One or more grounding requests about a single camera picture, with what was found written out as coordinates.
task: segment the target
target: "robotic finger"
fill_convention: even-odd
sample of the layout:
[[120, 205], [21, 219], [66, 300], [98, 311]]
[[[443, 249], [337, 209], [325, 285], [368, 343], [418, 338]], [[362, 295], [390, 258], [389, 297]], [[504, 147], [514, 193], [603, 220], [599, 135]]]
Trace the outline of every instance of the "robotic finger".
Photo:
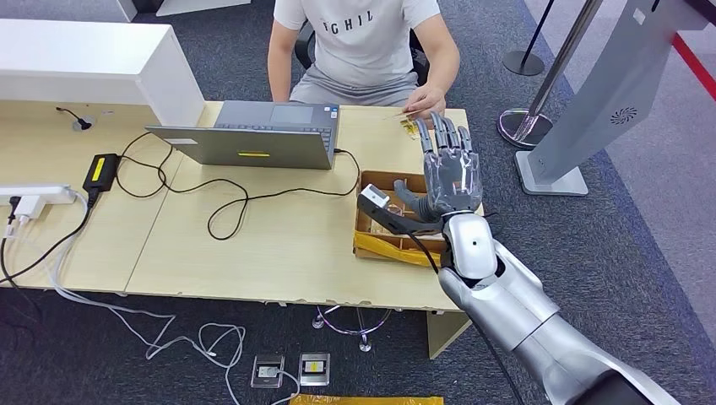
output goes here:
[[420, 146], [423, 148], [423, 154], [430, 154], [434, 150], [432, 147], [432, 139], [430, 139], [430, 131], [427, 129], [425, 121], [418, 118], [415, 120], [415, 125], [418, 126], [418, 132], [420, 133]]
[[438, 150], [446, 148], [448, 146], [448, 130], [445, 128], [442, 117], [435, 111], [430, 111], [430, 117], [435, 128], [435, 143], [437, 143]]
[[463, 149], [466, 152], [472, 152], [472, 138], [469, 135], [469, 131], [465, 127], [458, 127], [460, 134], [460, 141], [462, 142]]
[[450, 148], [460, 148], [460, 139], [458, 138], [458, 132], [455, 131], [453, 120], [443, 117], [442, 121], [445, 123], [445, 128], [447, 129], [447, 145]]

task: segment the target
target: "desk leg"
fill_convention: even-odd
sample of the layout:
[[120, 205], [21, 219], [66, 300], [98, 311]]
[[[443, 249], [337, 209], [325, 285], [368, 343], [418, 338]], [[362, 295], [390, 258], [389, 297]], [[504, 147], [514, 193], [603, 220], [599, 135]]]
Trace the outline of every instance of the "desk leg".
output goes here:
[[430, 360], [434, 360], [448, 348], [470, 325], [472, 321], [464, 312], [445, 312], [442, 315], [427, 312], [427, 348]]

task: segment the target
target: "floor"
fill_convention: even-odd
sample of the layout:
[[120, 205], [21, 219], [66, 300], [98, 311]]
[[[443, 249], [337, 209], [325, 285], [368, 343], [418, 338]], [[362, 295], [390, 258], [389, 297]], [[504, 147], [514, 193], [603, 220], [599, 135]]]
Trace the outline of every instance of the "floor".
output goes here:
[[[460, 74], [447, 95], [449, 106], [467, 110], [480, 152], [485, 205], [498, 212], [499, 239], [542, 279], [561, 314], [587, 337], [652, 376], [685, 404], [716, 403], [716, 356], [687, 287], [662, 255], [648, 215], [632, 200], [634, 185], [622, 181], [611, 154], [582, 165], [585, 198], [531, 197], [522, 193], [513, 166], [515, 149], [495, 130], [504, 110], [529, 102], [542, 77], [522, 78], [501, 65], [504, 52], [529, 40], [535, 22], [523, 0], [440, 0], [462, 52]], [[174, 26], [182, 49], [208, 100], [268, 100], [265, 66], [273, 3], [240, 6], [135, 22]], [[553, 60], [549, 35], [535, 52]], [[295, 66], [293, 79], [301, 76]], [[573, 92], [561, 78], [546, 112], [564, 111]], [[290, 392], [251, 389], [256, 354], [286, 355], [295, 370], [298, 354], [329, 351], [334, 378], [310, 392], [345, 396], [442, 396], [447, 404], [514, 404], [494, 360], [476, 332], [468, 330], [437, 360], [426, 359], [425, 314], [403, 311], [372, 335], [373, 350], [360, 352], [354, 338], [311, 327], [314, 309], [218, 300], [92, 294], [97, 300], [176, 313], [168, 336], [192, 336], [207, 321], [247, 328], [241, 362], [231, 382], [241, 403], [263, 404]], [[5, 403], [230, 403], [223, 371], [188, 346], [144, 359], [144, 347], [106, 310], [69, 303], [51, 291], [30, 297], [43, 310], [41, 325], [8, 310], [22, 309], [11, 290], [0, 290], [0, 317], [24, 328], [2, 327], [0, 388]], [[369, 311], [373, 319], [379, 312]], [[353, 310], [338, 321], [355, 322]], [[140, 331], [156, 332], [155, 320], [131, 319]], [[501, 354], [525, 402], [544, 395], [509, 356]]]
[[[526, 0], [538, 19], [547, 0]], [[567, 65], [575, 91], [609, 39], [626, 0], [605, 0]], [[557, 3], [542, 34], [556, 54], [584, 1]], [[684, 31], [684, 41], [716, 76], [716, 26]], [[676, 50], [671, 52], [649, 118], [606, 150], [712, 342], [716, 343], [716, 102]]]

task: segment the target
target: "white shelf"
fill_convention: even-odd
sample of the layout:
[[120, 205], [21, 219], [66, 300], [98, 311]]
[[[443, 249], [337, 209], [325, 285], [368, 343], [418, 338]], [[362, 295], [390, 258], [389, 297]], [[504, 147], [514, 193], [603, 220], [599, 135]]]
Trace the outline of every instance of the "white shelf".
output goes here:
[[193, 127], [203, 96], [170, 25], [0, 19], [0, 100], [149, 105]]

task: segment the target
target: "printed text on t-shirt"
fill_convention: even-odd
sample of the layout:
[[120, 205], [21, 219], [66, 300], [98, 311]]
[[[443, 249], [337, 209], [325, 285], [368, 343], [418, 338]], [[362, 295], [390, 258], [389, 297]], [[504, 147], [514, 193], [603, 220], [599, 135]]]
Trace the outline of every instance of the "printed text on t-shirt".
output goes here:
[[323, 28], [326, 29], [326, 32], [331, 32], [337, 35], [341, 30], [350, 31], [355, 27], [362, 27], [364, 24], [367, 24], [370, 21], [373, 21], [373, 14], [371, 14], [371, 10], [368, 10], [365, 14], [359, 14], [356, 19], [350, 18], [343, 20], [343, 24], [328, 23], [326, 21], [323, 21]]

